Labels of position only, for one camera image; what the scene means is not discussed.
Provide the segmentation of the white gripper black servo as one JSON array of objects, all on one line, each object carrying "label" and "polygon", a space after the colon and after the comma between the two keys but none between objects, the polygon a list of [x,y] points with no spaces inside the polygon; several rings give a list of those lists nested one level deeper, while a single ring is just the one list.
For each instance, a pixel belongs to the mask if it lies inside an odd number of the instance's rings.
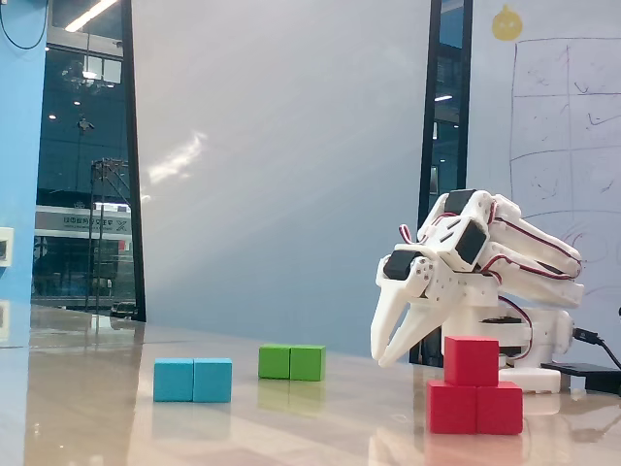
[{"label": "white gripper black servo", "polygon": [[371,355],[379,366],[390,366],[437,327],[452,306],[411,304],[402,324],[393,330],[407,303],[418,299],[442,305],[457,293],[457,274],[432,250],[396,246],[378,264],[380,288],[371,324]]}]

